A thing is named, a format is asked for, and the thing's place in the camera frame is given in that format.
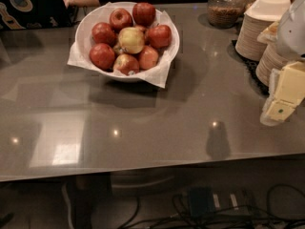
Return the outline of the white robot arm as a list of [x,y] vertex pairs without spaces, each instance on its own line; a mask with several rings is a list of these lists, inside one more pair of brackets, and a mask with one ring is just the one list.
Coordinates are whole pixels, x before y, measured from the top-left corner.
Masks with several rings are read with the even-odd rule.
[[271,72],[260,117],[267,126],[285,122],[305,98],[305,0],[295,0],[279,20],[275,51],[288,63]]

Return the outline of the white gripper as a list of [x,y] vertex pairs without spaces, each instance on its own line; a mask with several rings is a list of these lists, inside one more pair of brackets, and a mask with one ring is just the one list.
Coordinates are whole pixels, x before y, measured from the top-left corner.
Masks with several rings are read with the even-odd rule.
[[272,70],[269,87],[260,122],[273,127],[285,121],[305,98],[305,63],[290,62],[281,70]]

